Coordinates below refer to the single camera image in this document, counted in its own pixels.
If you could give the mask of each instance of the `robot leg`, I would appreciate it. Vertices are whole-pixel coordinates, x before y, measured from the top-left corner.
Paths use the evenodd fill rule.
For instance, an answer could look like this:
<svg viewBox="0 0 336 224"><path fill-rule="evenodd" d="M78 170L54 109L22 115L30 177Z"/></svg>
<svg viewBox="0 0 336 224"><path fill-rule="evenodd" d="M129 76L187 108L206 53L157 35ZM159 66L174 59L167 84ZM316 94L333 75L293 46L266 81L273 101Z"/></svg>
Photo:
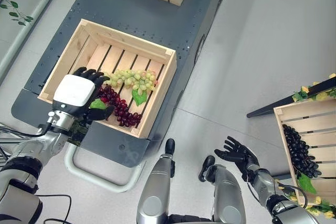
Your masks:
<svg viewBox="0 0 336 224"><path fill-rule="evenodd" d="M207 157L199 176L200 181L203 176L215 186L213 221L245 224L245 208L238 181L224 166L214 163L213 156Z"/></svg>
<svg viewBox="0 0 336 224"><path fill-rule="evenodd" d="M175 142L168 139L162 154L142 191L138 204L137 224L162 224L168 220L170 179L174 176Z"/></svg>

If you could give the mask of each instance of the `bunch of grapes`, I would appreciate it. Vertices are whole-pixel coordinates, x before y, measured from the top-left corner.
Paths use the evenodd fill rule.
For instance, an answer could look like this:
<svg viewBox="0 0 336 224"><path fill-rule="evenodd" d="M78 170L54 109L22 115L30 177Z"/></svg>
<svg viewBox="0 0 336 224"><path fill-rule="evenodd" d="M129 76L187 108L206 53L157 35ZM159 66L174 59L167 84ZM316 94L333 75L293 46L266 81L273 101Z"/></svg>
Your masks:
<svg viewBox="0 0 336 224"><path fill-rule="evenodd" d="M131 127L140 123L142 119L141 114L130 113L126 100L121 100L120 96L112 89L110 85L106 85L99 90L97 95L103 103L106 105L114 106L114 115L117 117L117 121L120 126Z"/></svg>
<svg viewBox="0 0 336 224"><path fill-rule="evenodd" d="M114 73L104 73L104 75L110 78L105 84L112 87L119 87L124 84L127 89L132 87L133 90L137 90L138 95L142 95L144 91L154 91L155 85L158 84L156 73L151 70L117 69Z"/></svg>
<svg viewBox="0 0 336 224"><path fill-rule="evenodd" d="M307 145L305 141L301 140L301 136L294 128L285 124L283 124L282 127L283 132L285 133L292 165L297 170L298 176L300 176L299 172L301 172L309 178L317 178L322 173L317 170L319 165L313 161L315 157L308 156L308 149L310 146Z"/></svg>

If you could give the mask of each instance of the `black metal stand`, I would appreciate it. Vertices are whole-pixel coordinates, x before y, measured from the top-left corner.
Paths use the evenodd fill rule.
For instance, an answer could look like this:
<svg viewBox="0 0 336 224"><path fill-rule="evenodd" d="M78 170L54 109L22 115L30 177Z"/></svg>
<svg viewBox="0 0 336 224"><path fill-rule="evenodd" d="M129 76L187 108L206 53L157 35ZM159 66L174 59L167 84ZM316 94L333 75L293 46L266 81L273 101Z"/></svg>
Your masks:
<svg viewBox="0 0 336 224"><path fill-rule="evenodd" d="M318 93L321 93L325 90L329 90L329 89L334 88L334 87L336 87L336 77L330 78L329 80L326 80L322 83L319 83L317 85L314 85L314 86L310 87L309 92L308 92L308 97L311 97L313 95L316 95ZM273 108L283 106L283 105L287 105L287 104L290 104L290 103L293 103L293 102L294 101L293 101L292 95L290 95L290 96L288 96L284 99L281 99L281 100L279 100L277 102L274 102L270 105L267 105L265 107L262 107L261 109L250 112L246 116L248 118L252 118L252 117L258 116L258 115L272 114L274 112Z"/></svg>

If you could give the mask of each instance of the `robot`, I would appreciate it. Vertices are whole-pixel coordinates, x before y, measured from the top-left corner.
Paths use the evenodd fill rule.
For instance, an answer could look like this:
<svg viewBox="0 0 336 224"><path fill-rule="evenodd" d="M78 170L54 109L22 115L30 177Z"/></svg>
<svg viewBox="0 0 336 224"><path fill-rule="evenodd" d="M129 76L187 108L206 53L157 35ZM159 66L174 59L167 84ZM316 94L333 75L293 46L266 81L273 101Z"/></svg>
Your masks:
<svg viewBox="0 0 336 224"><path fill-rule="evenodd" d="M89 120L109 117L113 107L106 110L89 109L104 81L102 72L79 68L66 75L58 86L48 121L30 140L19 143L13 155L0 171L0 224L36 223L43 208L35 195L37 180L43 167L63 148L75 119L86 116ZM8 128L0 130L10 132ZM258 194L258 201L273 217L273 224L318 224L304 208L288 200L279 190L266 169L259 167L257 157L232 137L225 141L226 151L215 150L220 158L235 162L242 178L250 182ZM174 176L173 154L175 142L169 139L165 153L151 171L142 192L137 212L138 224L168 223L246 223L244 203L236 178L224 166L215 164L208 156L201 169L199 180L215 186L212 220L196 216L168 215L170 179Z"/></svg>

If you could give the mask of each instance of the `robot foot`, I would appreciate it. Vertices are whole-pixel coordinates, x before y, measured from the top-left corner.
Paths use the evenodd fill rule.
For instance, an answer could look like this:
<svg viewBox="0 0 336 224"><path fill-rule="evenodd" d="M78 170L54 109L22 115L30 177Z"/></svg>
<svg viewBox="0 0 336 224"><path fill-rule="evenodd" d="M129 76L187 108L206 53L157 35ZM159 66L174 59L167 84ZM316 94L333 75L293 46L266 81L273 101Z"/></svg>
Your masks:
<svg viewBox="0 0 336 224"><path fill-rule="evenodd" d="M198 179L201 181L201 182L205 182L206 179L205 179L205 172L208 170L208 168L212 165L215 164L215 157L214 156L207 156L203 162L203 166L202 166L202 169L200 171L200 174L198 175Z"/></svg>

